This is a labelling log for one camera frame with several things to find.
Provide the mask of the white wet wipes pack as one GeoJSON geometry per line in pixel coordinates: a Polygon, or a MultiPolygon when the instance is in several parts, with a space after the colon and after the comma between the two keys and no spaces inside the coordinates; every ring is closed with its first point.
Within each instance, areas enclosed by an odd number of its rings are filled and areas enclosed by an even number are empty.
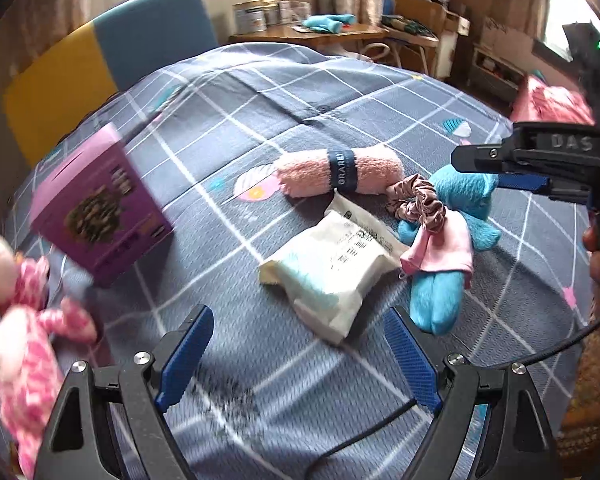
{"type": "Polygon", "coordinates": [[[401,267],[407,246],[384,222],[336,193],[316,226],[288,240],[259,266],[259,281],[277,285],[300,321],[338,346],[364,297],[401,267]]]}

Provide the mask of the purple cardboard box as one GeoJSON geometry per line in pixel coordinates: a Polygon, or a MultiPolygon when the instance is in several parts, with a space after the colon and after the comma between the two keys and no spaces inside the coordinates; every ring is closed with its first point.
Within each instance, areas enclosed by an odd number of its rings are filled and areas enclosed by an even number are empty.
{"type": "Polygon", "coordinates": [[[33,232],[91,274],[98,286],[111,285],[173,231],[111,122],[36,188],[30,220],[33,232]]]}

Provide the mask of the pink bedding pile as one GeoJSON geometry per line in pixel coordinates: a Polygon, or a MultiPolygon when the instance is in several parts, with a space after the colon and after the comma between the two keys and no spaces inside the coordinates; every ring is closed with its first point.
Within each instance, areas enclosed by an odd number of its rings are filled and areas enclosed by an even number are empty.
{"type": "Polygon", "coordinates": [[[594,125],[591,107],[579,91],[548,86],[533,75],[524,78],[519,86],[509,120],[594,125]]]}

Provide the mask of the blue plush toy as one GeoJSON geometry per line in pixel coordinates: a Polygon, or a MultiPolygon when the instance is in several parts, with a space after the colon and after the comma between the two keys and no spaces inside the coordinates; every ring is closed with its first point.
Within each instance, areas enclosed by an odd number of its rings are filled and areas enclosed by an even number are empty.
{"type": "Polygon", "coordinates": [[[408,312],[426,333],[452,330],[474,275],[474,255],[500,240],[501,231],[488,222],[497,187],[495,174],[446,165],[428,179],[412,174],[387,188],[388,211],[407,247],[401,268],[412,281],[408,312]]]}

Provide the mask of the pink cloth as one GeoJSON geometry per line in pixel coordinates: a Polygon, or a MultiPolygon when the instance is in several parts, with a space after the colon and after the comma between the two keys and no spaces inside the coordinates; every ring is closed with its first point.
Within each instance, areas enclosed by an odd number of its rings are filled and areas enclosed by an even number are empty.
{"type": "Polygon", "coordinates": [[[458,211],[448,209],[440,232],[431,233],[422,226],[418,228],[414,243],[400,258],[401,268],[407,275],[462,272],[464,289],[468,289],[474,273],[473,254],[465,218],[458,211]]]}

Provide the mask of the grey checked bed quilt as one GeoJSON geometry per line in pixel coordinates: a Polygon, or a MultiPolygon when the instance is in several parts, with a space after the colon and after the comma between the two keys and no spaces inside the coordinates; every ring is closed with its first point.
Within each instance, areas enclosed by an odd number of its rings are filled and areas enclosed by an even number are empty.
{"type": "MultiPolygon", "coordinates": [[[[93,350],[58,339],[75,359],[123,363],[152,348],[196,304],[214,333],[181,403],[166,413],[198,479],[302,479],[332,446],[376,424],[411,391],[385,341],[382,315],[408,306],[400,272],[366,296],[341,348],[316,339],[283,289],[259,284],[265,258],[314,226],[332,195],[245,200],[239,178],[281,154],[391,148],[407,174],[432,174],[461,143],[499,141],[510,123],[442,82],[284,44],[235,44],[160,68],[85,118],[0,198],[0,233],[50,257],[52,298],[80,298],[104,329],[93,350]],[[30,230],[34,190],[112,122],[173,236],[109,288],[30,230]]],[[[528,356],[588,322],[591,285],[582,207],[498,188],[488,218],[498,246],[475,255],[471,289],[446,348],[476,364],[528,356]]]]}

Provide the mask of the mauve satin scrunchie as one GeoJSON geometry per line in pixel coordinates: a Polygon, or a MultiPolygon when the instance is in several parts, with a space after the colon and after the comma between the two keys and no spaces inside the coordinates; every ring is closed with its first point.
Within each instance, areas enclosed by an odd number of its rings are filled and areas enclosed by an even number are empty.
{"type": "Polygon", "coordinates": [[[431,233],[445,224],[445,206],[434,185],[420,174],[412,174],[386,188],[387,210],[397,219],[415,222],[431,233]]]}

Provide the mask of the large pink giraffe plush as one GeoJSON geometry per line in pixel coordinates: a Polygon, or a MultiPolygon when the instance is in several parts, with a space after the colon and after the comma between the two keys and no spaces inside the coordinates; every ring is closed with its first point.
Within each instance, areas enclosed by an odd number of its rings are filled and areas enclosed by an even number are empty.
{"type": "Polygon", "coordinates": [[[24,476],[34,476],[44,432],[64,381],[50,336],[94,344],[93,318],[69,297],[58,309],[10,307],[0,322],[0,419],[17,442],[24,476]]]}

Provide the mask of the pink rolled towel with band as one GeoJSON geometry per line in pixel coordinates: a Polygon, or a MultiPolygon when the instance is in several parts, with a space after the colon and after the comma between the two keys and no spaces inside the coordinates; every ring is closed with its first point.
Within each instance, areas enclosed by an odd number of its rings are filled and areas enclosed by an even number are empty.
{"type": "Polygon", "coordinates": [[[287,153],[274,162],[279,187],[293,198],[340,193],[384,194],[405,177],[398,155],[385,145],[321,148],[287,153]]]}

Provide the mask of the small pink giraffe plush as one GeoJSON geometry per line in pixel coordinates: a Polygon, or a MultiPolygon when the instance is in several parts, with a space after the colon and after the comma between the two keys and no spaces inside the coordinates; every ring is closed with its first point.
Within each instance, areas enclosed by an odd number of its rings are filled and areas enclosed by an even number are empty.
{"type": "Polygon", "coordinates": [[[0,235],[0,316],[15,306],[42,310],[48,300],[50,263],[46,257],[26,258],[0,235]]]}

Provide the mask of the teal plush on desk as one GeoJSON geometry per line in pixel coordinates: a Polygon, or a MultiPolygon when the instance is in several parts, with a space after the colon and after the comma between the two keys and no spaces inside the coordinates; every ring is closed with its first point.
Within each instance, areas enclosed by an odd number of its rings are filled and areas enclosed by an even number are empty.
{"type": "Polygon", "coordinates": [[[344,26],[356,24],[358,20],[353,14],[322,14],[311,15],[302,25],[311,32],[320,34],[340,34],[344,26]]]}

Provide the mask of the wooden desk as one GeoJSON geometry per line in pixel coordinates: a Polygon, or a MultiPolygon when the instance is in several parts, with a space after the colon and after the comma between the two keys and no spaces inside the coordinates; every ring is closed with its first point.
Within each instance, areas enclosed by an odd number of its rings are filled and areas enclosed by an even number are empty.
{"type": "Polygon", "coordinates": [[[234,34],[228,37],[230,44],[240,42],[282,42],[283,44],[298,44],[314,50],[331,44],[346,44],[354,42],[357,46],[362,41],[380,41],[386,36],[385,31],[374,25],[353,24],[346,26],[339,34],[330,32],[298,32],[291,24],[274,25],[264,32],[252,34],[234,34]]]}

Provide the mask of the yellow blue grey headboard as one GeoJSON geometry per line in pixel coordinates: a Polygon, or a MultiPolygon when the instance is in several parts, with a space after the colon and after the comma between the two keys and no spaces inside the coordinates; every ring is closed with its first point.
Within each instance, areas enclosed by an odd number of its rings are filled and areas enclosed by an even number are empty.
{"type": "Polygon", "coordinates": [[[32,167],[115,94],[217,45],[204,0],[128,0],[99,14],[7,86],[0,164],[32,167]]]}

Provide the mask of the metal tin can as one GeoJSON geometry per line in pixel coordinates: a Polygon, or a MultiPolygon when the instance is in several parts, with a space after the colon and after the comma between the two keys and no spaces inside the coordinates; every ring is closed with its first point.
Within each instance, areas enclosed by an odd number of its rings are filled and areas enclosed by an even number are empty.
{"type": "Polygon", "coordinates": [[[248,0],[233,6],[237,35],[266,31],[266,18],[260,0],[248,0]]]}

